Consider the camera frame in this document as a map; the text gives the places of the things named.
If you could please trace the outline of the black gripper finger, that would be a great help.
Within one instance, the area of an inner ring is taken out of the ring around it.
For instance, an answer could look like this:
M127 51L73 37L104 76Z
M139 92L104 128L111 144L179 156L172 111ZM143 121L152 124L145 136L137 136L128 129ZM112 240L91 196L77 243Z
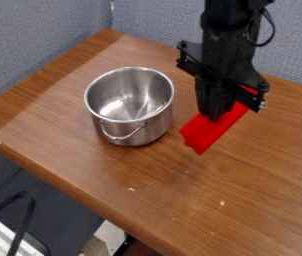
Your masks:
M235 83L228 80L208 80L195 77L198 109L203 116L216 121L232 108Z
M240 89L236 93L236 100L254 112L260 112L266 107L264 93Z

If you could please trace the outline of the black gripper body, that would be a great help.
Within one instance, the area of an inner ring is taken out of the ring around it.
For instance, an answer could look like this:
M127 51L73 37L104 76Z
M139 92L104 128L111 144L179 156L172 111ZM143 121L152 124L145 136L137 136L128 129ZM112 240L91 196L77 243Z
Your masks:
M234 104L240 89L268 92L270 84L252 66L255 47L240 35L206 35L202 43L181 40L177 49L177 67L193 78L235 83Z

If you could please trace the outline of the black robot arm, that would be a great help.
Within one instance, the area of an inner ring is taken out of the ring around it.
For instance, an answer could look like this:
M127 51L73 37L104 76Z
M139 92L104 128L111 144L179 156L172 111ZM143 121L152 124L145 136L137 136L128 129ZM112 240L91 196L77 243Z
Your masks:
M216 121L236 103L258 112L264 108L270 83L252 65L260 22L271 21L272 0L204 0L203 39L177 43L176 66L195 77L200 114Z

